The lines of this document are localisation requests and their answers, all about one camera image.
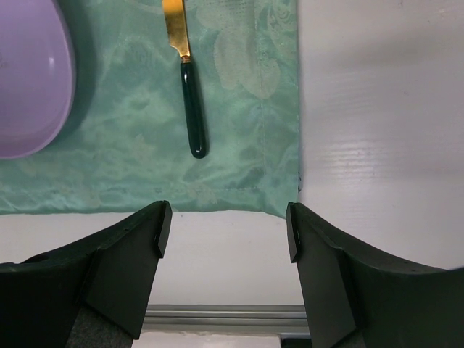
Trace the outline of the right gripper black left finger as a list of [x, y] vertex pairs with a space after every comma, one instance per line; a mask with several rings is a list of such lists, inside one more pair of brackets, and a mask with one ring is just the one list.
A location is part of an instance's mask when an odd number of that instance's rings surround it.
[[169, 202], [1, 265], [3, 347], [131, 347], [170, 233]]

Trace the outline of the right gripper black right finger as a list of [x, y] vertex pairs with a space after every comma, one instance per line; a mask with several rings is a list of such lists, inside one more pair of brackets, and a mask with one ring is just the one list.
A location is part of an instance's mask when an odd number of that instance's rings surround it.
[[463, 270], [384, 252], [300, 203], [286, 209], [314, 347], [461, 347]]

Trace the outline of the green satin placemat cloth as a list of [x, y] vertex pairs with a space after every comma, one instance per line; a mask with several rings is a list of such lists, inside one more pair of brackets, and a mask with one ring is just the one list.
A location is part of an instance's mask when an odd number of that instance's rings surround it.
[[45, 149], [1, 162], [1, 212], [283, 216], [299, 185], [295, 1], [187, 1], [209, 151], [192, 157], [179, 57], [160, 1], [61, 1], [75, 50], [72, 112]]

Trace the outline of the purple plate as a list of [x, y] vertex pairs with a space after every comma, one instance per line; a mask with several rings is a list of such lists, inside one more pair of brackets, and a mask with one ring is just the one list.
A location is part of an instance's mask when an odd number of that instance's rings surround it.
[[57, 1], [1, 2], [1, 158], [49, 145], [70, 114], [75, 55]]

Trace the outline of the gold knife green handle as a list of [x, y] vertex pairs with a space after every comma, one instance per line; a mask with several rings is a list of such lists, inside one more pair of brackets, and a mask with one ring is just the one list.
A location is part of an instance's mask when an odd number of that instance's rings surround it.
[[181, 85], [189, 147], [194, 158], [202, 159], [208, 150], [207, 129], [196, 66], [191, 55], [184, 1], [163, 0], [162, 10], [169, 44], [178, 52], [181, 60]]

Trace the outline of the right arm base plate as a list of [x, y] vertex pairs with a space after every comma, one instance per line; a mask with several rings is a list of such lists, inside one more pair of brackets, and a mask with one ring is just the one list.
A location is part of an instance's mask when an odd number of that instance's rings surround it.
[[281, 348], [312, 348], [311, 338], [286, 337], [281, 339]]

